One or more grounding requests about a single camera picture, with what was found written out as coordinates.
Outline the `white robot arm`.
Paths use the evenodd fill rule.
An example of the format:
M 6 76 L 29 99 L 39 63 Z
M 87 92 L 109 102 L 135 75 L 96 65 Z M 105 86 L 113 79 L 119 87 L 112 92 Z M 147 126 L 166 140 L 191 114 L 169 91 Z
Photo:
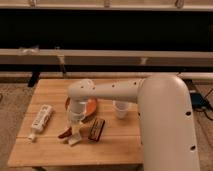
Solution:
M 103 84 L 84 79 L 69 86 L 68 96 L 74 114 L 82 113 L 90 98 L 136 103 L 144 171 L 200 171 L 190 93 L 178 76 L 154 74 Z

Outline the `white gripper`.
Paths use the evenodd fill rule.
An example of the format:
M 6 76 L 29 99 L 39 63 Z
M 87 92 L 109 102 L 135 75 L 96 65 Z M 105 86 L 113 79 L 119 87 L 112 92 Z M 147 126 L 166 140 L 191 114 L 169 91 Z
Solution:
M 85 118 L 86 104 L 84 102 L 71 101 L 68 105 L 68 123 L 71 126 L 72 134 L 78 134 L 82 127 L 80 123 Z

